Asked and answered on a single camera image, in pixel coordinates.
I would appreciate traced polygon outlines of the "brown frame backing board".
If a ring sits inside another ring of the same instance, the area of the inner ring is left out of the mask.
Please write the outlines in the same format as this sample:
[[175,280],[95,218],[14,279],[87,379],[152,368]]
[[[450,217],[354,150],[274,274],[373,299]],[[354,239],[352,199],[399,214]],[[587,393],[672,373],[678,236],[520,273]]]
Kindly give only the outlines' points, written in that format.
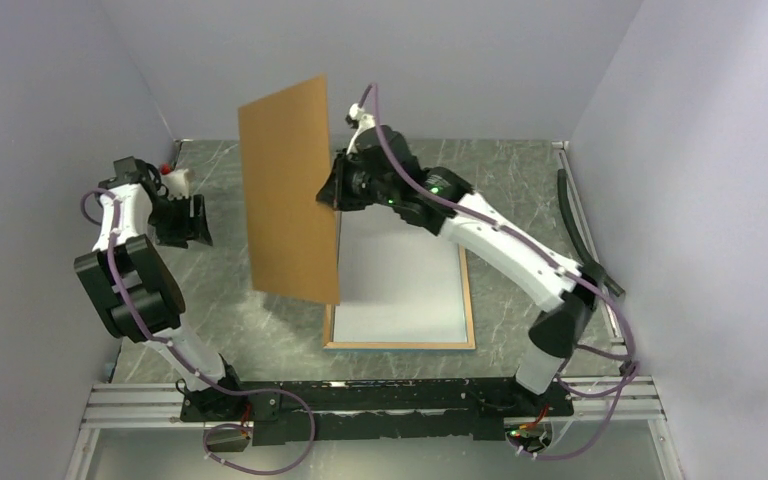
[[316,200],[331,172],[325,76],[239,107],[238,130],[253,287],[338,303],[337,215]]

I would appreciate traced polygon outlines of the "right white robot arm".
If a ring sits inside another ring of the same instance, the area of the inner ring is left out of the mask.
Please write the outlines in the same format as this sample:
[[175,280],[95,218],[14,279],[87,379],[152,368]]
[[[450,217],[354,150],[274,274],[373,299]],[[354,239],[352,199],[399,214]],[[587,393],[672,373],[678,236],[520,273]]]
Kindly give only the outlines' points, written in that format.
[[471,251],[520,287],[539,308],[529,327],[510,401],[537,413],[594,315],[593,266],[566,258],[510,223],[467,180],[446,167],[423,167],[404,136],[384,127],[356,135],[336,153],[315,199],[337,212],[390,209],[405,223]]

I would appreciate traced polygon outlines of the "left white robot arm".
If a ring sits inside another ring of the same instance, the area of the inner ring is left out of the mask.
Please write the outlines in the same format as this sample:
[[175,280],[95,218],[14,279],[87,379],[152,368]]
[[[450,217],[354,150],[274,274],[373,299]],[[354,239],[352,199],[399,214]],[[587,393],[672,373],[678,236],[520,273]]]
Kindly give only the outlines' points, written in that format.
[[233,368],[184,319],[186,302],[157,249],[210,246],[206,205],[191,191],[188,169],[162,172],[133,156],[113,164],[112,177],[83,196],[102,209],[91,251],[75,273],[108,333],[143,344],[182,377],[185,393],[223,420],[238,417],[246,392]]

